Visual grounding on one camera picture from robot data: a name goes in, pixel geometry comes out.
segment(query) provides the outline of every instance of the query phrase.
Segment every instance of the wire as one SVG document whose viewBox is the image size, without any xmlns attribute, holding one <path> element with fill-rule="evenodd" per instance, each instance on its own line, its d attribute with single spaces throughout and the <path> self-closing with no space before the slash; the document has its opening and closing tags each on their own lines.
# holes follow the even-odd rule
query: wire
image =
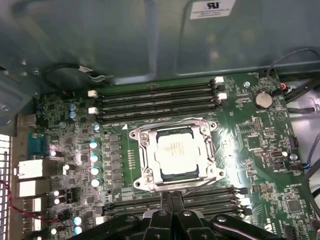
<svg viewBox="0 0 320 240">
<path fill-rule="evenodd" d="M 316 111 L 316 109 L 314 107 L 306 107 L 306 108 L 288 107 L 288 111 L 290 114 L 312 114 Z"/>
<path fill-rule="evenodd" d="M 313 144 L 312 144 L 312 147 L 311 147 L 311 149 L 310 149 L 309 155 L 308 155 L 308 157 L 307 157 L 307 159 L 306 159 L 306 162 L 307 162 L 309 165 L 311 164 L 311 158 L 312 158 L 312 156 L 314 155 L 314 152 L 315 152 L 315 150 L 316 150 L 316 147 L 317 147 L 319 141 L 320 141 L 320 132 L 319 132 L 319 133 L 317 134 L 317 136 L 315 137 L 314 142 L 313 142 Z"/>
<path fill-rule="evenodd" d="M 197 186 L 197 187 L 195 187 L 194 189 L 192 189 L 192 190 L 190 190 L 190 191 L 187 191 L 185 194 L 182 195 L 182 197 L 187 196 L 187 195 L 189 195 L 189 194 L 191 194 L 191 193 L 193 193 L 193 192 L 195 192 L 195 191 L 197 191 L 197 190 L 199 190 L 199 189 L 207 186 L 209 183 L 211 183 L 211 182 L 213 182 L 213 181 L 215 181 L 215 180 L 216 180 L 216 178 L 214 177 L 214 178 L 206 181 L 205 183 L 201 184 L 200 186 Z"/>
<path fill-rule="evenodd" d="M 306 197 L 310 201 L 315 213 L 320 217 L 320 208 L 316 203 L 316 200 L 311 192 L 309 181 L 310 178 L 320 169 L 320 158 L 313 164 L 312 167 L 305 173 L 304 179 L 302 181 L 302 187 L 305 190 Z"/>
<path fill-rule="evenodd" d="M 277 84 L 277 85 L 280 85 L 280 82 L 277 80 L 277 79 L 273 79 L 271 76 L 270 76 L 270 71 L 271 69 L 279 62 L 281 62 L 283 59 L 286 59 L 287 57 L 291 56 L 291 55 L 294 55 L 294 54 L 297 54 L 297 53 L 301 53 L 301 52 L 306 52 L 306 51 L 309 51 L 309 52 L 313 52 L 315 53 L 318 58 L 320 58 L 320 54 L 319 52 L 314 49 L 314 48 L 311 48 L 311 47 L 304 47 L 304 48 L 300 48 L 300 49 L 297 49 L 297 50 L 294 50 L 294 51 L 291 51 L 281 57 L 279 57 L 277 60 L 275 60 L 266 70 L 266 77 L 273 83 Z"/>
<path fill-rule="evenodd" d="M 13 210 L 33 219 L 38 219 L 43 223 L 60 223 L 58 219 L 43 219 L 41 216 L 37 216 L 34 213 L 22 210 L 20 208 L 17 208 L 15 205 L 12 203 L 12 194 L 10 190 L 10 186 L 3 180 L 0 180 L 0 183 L 4 185 L 4 188 L 8 191 L 8 206 L 11 207 Z"/>
</svg>

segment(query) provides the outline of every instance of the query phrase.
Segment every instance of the blue capacitor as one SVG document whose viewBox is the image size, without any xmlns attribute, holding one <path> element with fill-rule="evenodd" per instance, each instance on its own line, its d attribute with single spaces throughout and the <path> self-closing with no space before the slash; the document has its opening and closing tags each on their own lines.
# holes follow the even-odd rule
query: blue capacitor
<svg viewBox="0 0 320 240">
<path fill-rule="evenodd" d="M 76 109 L 77 109 L 77 106 L 76 106 L 75 104 L 71 103 L 71 104 L 69 105 L 69 110 L 70 110 L 70 111 L 75 111 Z"/>
<path fill-rule="evenodd" d="M 75 119 L 75 118 L 76 118 L 76 116 L 77 116 L 77 114 L 76 114 L 76 112 L 75 112 L 75 111 L 71 111 L 71 112 L 69 112 L 69 118 L 71 118 L 71 119 Z"/>
</svg>

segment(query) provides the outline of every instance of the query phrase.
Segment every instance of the black ram slot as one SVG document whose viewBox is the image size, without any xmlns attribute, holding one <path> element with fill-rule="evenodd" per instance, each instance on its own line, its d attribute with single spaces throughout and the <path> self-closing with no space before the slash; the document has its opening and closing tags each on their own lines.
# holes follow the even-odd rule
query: black ram slot
<svg viewBox="0 0 320 240">
<path fill-rule="evenodd" d="M 118 107 L 122 105 L 137 105 L 137 104 L 145 104 L 145 103 L 157 103 L 157 102 L 165 102 L 165 101 L 186 101 L 192 98 L 203 98 L 203 97 L 213 97 L 214 95 L 209 92 L 197 92 L 197 93 L 184 93 L 178 95 L 158 95 L 158 96 L 149 96 L 146 98 L 139 99 L 124 99 L 124 100 L 112 100 L 112 101 L 97 101 L 96 107 L 98 108 L 112 108 Z"/>
<path fill-rule="evenodd" d="M 185 101 L 185 102 L 179 102 L 179 103 L 167 103 L 162 105 L 147 105 L 147 106 L 139 106 L 139 107 L 130 107 L 130 108 L 117 108 L 112 110 L 105 110 L 102 112 L 103 114 L 106 114 L 108 116 L 112 115 L 124 115 L 124 114 L 135 114 L 135 113 L 141 113 L 141 112 L 149 112 L 149 111 L 160 111 L 160 110 L 172 110 L 176 108 L 187 108 L 187 107 L 196 107 L 201 105 L 210 105 L 211 102 L 209 100 L 198 100 L 198 101 Z"/>
<path fill-rule="evenodd" d="M 212 106 L 206 106 L 203 108 L 195 108 L 194 110 L 181 110 L 177 109 L 176 111 L 167 111 L 167 112 L 156 112 L 150 113 L 146 112 L 141 115 L 132 115 L 132 116 L 112 116 L 112 117 L 97 117 L 97 121 L 102 124 L 111 124 L 111 123 L 121 123 L 121 122 L 133 122 L 133 121 L 140 121 L 145 119 L 160 119 L 160 118 L 168 118 L 168 117 L 175 117 L 175 116 L 185 116 L 191 114 L 203 114 L 213 112 L 215 110 Z"/>
<path fill-rule="evenodd" d="M 209 87 L 210 87 L 209 83 L 199 83 L 199 84 L 191 84 L 191 85 L 183 85 L 183 86 L 166 86 L 166 87 L 159 87 L 159 88 L 119 92 L 119 93 L 108 93 L 107 95 L 101 95 L 99 98 L 116 99 L 116 98 L 126 98 L 131 96 L 148 95 L 148 94 L 163 94 L 163 93 L 178 92 L 178 91 L 201 90 Z"/>
</svg>

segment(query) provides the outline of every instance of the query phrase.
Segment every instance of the green circuit board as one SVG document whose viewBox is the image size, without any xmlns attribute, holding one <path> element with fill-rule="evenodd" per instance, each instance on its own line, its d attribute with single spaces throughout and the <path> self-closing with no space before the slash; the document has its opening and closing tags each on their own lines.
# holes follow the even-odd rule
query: green circuit board
<svg viewBox="0 0 320 240">
<path fill-rule="evenodd" d="M 302 189 L 304 172 L 284 96 L 273 95 L 267 109 L 254 104 L 257 93 L 266 91 L 271 95 L 278 86 L 257 73 L 240 73 L 219 76 L 214 91 L 208 92 L 214 79 L 198 77 L 110 86 L 95 89 L 98 97 L 88 97 L 87 92 L 42 96 L 37 103 L 37 134 L 45 136 L 48 150 L 63 153 L 63 157 L 55 160 L 62 165 L 77 166 L 65 175 L 52 177 L 55 182 L 52 191 L 80 189 L 77 202 L 52 205 L 53 209 L 70 209 L 73 218 L 84 216 L 85 230 L 97 224 L 96 217 L 106 221 L 124 212 L 141 215 L 147 209 L 157 208 L 159 193 L 134 187 L 134 181 L 141 176 L 141 164 L 138 143 L 130 138 L 130 132 L 148 123 L 203 118 L 217 123 L 211 135 L 214 157 L 226 176 L 202 189 L 212 194 L 186 198 L 185 208 L 199 210 L 206 218 L 217 213 L 240 216 L 279 236 L 285 236 L 286 229 L 292 228 L 298 239 L 314 239 L 310 222 L 314 212 Z M 193 94 L 186 90 L 192 86 L 199 91 Z M 177 94 L 170 92 L 173 91 L 170 88 L 177 88 L 180 97 L 175 98 Z M 162 89 L 164 93 L 156 95 L 157 98 L 164 105 L 176 104 L 175 109 L 161 110 L 158 105 L 149 108 L 150 102 L 159 100 L 143 97 Z M 134 98 L 135 93 L 141 99 Z M 217 101 L 214 107 L 208 108 L 208 103 L 205 105 L 203 101 L 211 98 L 211 94 Z M 91 107 L 99 109 L 99 113 L 89 114 Z M 141 114 L 131 114 L 135 108 Z M 70 118 L 70 112 L 76 116 Z M 93 141 L 97 143 L 94 149 L 90 148 Z M 99 156 L 99 160 L 91 162 L 92 155 Z M 92 167 L 99 169 L 95 176 L 90 173 Z M 91 185 L 94 178 L 100 180 L 98 187 Z M 247 192 L 238 191 L 245 188 Z M 53 239 L 74 235 L 72 220 L 67 223 L 69 227 L 52 236 Z"/>
</svg>

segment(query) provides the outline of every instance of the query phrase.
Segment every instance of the chip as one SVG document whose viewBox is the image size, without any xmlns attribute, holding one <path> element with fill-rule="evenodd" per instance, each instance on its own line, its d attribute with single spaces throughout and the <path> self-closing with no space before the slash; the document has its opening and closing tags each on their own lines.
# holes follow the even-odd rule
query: chip
<svg viewBox="0 0 320 240">
<path fill-rule="evenodd" d="M 301 205 L 299 200 L 288 201 L 289 212 L 298 212 L 301 210 Z"/>
<path fill-rule="evenodd" d="M 89 161 L 88 155 L 81 155 L 80 160 L 83 163 L 87 163 Z"/>
<path fill-rule="evenodd" d="M 76 180 L 74 178 L 69 179 L 69 184 L 76 184 Z"/>
<path fill-rule="evenodd" d="M 87 202 L 88 204 L 93 204 L 93 203 L 95 202 L 95 197 L 94 197 L 94 196 L 88 196 L 88 197 L 86 198 L 86 202 Z"/>
</svg>

